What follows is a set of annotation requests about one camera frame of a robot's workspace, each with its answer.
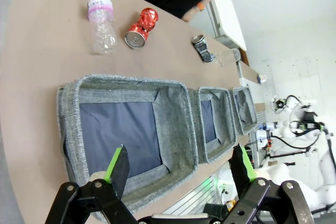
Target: person's hand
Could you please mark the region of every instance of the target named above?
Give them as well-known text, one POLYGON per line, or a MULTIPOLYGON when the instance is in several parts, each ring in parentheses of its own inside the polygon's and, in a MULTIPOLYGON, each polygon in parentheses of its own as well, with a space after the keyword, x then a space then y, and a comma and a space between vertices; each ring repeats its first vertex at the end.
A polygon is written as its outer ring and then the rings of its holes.
POLYGON ((191 8, 188 12, 186 12, 186 13, 183 15, 182 20, 183 20, 184 22, 189 23, 190 20, 191 20, 191 19, 195 16, 195 14, 198 13, 199 11, 200 11, 200 9, 199 9, 197 6, 191 8))

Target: brown tabletop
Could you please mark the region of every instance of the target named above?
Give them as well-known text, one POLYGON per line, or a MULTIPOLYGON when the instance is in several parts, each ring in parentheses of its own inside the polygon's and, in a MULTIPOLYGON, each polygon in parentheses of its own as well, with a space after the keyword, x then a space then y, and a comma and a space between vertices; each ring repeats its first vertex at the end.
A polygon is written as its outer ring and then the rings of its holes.
MULTIPOLYGON (((0 116, 14 192, 26 223, 44 223, 59 186, 67 181, 56 123, 56 89, 86 74, 105 73, 177 80, 189 88, 239 86, 234 56, 203 63, 191 45, 201 32, 156 8, 159 21, 144 48, 123 36, 143 0, 113 0, 119 44, 107 55, 89 46, 87 0, 12 0, 1 56, 0 116)), ((211 52, 228 50, 206 38, 211 52)), ((246 137, 239 138, 246 142, 246 137)), ((136 217, 162 212, 222 166, 200 165, 192 179, 136 217)), ((97 223, 93 218, 90 223, 97 223)))

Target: person's arm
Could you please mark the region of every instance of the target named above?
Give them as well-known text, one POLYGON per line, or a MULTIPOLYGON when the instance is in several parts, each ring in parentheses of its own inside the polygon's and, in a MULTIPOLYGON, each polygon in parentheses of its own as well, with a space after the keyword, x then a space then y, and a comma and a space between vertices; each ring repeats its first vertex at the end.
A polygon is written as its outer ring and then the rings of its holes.
MULTIPOLYGON (((204 6, 206 6, 210 1, 211 0, 202 0, 200 3, 202 3, 204 6)), ((183 15, 182 20, 189 23, 190 20, 194 17, 194 15, 198 12, 200 12, 200 9, 196 5, 183 15)))

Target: small gray basket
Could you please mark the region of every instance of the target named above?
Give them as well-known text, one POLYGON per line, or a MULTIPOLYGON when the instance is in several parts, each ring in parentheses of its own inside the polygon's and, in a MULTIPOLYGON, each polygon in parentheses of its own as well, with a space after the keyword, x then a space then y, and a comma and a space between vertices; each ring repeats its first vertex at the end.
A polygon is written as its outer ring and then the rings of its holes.
POLYGON ((237 133, 247 135, 257 125, 257 115, 249 87, 230 89, 237 133))
MULTIPOLYGON (((60 88, 57 98, 66 168, 69 179, 80 186, 107 169, 120 144, 128 150, 133 174, 122 197, 131 212, 195 172, 191 106, 180 82, 92 74, 60 88)), ((101 213, 97 216, 104 220, 101 213)))
POLYGON ((199 163, 211 163, 236 144, 232 103, 227 89, 189 89, 199 163))

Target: bottle label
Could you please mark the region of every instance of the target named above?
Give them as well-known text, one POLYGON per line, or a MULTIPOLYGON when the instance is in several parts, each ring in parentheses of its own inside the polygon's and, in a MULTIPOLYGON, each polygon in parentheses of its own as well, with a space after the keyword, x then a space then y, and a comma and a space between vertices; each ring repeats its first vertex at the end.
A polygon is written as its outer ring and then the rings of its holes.
POLYGON ((113 6, 111 0, 90 0, 88 3, 89 15, 96 10, 107 10, 113 17, 113 6))

